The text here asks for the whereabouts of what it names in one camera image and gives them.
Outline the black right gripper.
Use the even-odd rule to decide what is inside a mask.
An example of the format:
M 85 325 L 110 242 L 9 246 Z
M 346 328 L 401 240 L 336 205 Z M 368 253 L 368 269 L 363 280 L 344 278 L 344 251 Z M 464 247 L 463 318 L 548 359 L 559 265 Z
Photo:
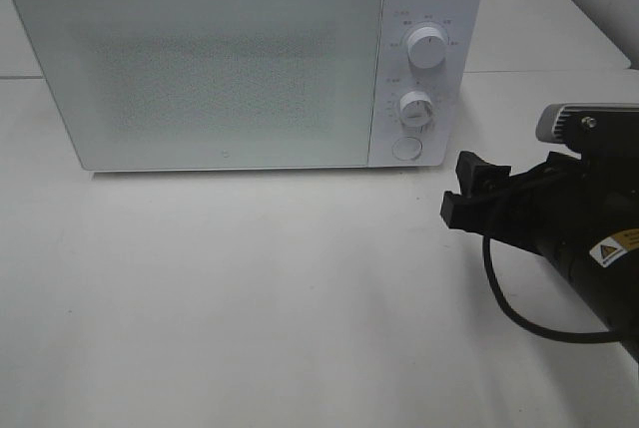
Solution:
M 461 194 L 443 194 L 440 216 L 448 228 L 482 231 L 486 249 L 497 240 L 556 268 L 638 266 L 636 158 L 552 153 L 508 180 L 510 166 L 461 151 L 455 173 Z

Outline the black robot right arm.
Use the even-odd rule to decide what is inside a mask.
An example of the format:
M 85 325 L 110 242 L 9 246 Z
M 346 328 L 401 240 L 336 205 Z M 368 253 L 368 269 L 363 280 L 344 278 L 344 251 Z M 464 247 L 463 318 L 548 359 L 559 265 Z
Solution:
M 482 237 L 489 286 L 502 312 L 542 338 L 574 344 L 619 343 L 638 355 L 638 161 L 551 152 L 515 175 L 462 151 L 460 191 L 446 192 L 441 217 L 452 229 Z M 498 282 L 491 244 L 540 255 L 568 282 L 605 328 L 568 332 L 517 312 Z

